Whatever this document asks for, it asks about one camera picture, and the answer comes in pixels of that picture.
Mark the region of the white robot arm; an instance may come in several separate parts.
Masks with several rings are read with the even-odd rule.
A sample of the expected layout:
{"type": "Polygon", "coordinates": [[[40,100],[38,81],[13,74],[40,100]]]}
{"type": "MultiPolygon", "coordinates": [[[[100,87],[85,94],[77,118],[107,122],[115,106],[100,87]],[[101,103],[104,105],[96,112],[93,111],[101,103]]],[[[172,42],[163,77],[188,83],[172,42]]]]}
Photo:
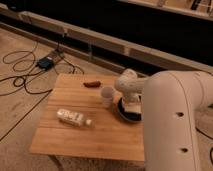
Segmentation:
{"type": "Polygon", "coordinates": [[[161,71],[140,78],[125,70],[114,83],[122,115],[143,121],[146,171],[201,171],[194,113],[213,104],[213,74],[161,71]]]}

